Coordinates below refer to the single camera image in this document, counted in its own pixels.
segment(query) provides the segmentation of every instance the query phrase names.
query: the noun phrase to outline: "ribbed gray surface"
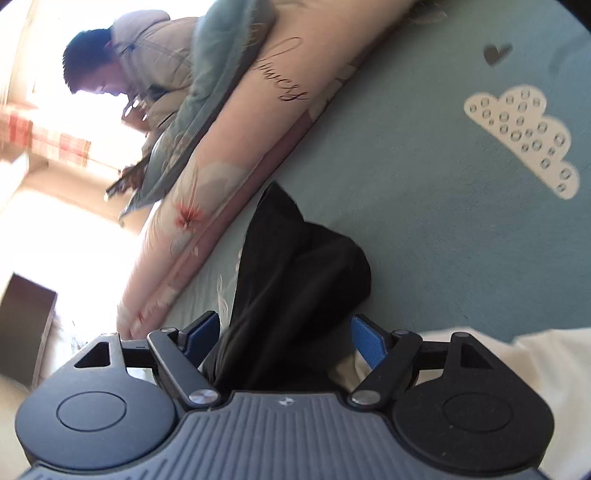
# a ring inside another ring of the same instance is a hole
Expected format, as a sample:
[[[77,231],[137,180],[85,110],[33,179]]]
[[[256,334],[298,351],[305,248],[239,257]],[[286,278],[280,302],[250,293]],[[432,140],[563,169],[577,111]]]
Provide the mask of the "ribbed gray surface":
[[[384,419],[358,413],[332,394],[235,395],[228,406],[187,416],[160,451],[90,480],[427,480],[458,478],[404,451]],[[36,468],[24,480],[76,475]],[[505,477],[541,480],[527,471]]]

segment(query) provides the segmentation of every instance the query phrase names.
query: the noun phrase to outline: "jacket hood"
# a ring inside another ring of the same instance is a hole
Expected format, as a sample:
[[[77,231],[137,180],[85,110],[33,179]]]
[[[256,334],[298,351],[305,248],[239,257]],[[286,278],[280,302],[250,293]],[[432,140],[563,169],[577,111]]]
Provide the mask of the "jacket hood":
[[[148,28],[160,22],[170,20],[170,16],[162,10],[140,10],[123,15],[113,22],[111,37],[115,48],[121,44],[126,48]]]

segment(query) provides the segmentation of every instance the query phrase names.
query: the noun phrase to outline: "person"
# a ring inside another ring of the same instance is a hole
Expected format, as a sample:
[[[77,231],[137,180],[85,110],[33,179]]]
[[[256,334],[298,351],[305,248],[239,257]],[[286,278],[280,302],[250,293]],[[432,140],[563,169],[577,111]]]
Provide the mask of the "person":
[[[122,120],[146,133],[142,158],[189,92],[191,40],[198,20],[171,20],[159,10],[131,12],[109,28],[79,32],[64,50],[64,81],[72,93],[127,95]],[[138,188],[143,176],[142,171],[128,179],[128,185]]]

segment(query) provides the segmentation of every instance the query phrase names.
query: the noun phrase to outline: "black garment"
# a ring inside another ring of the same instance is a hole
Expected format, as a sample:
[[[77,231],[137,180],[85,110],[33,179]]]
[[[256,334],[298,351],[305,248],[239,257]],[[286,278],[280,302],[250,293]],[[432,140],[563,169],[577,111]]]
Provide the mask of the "black garment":
[[[272,183],[246,233],[230,326],[203,373],[225,394],[334,390],[325,365],[301,352],[342,330],[370,285],[363,251],[351,239],[305,222],[289,195]]]

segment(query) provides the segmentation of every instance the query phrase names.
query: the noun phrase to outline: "cell phone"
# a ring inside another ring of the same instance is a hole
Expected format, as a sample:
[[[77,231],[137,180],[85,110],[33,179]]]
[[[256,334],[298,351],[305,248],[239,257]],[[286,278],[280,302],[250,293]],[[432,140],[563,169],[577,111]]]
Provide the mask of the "cell phone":
[[[141,168],[145,168],[145,166],[150,161],[150,157],[144,157],[133,168],[130,168],[128,172],[125,173],[119,180],[117,180],[114,184],[110,185],[105,190],[105,201],[108,202],[114,195],[117,195],[121,191],[121,187],[125,183],[125,181],[135,175]]]

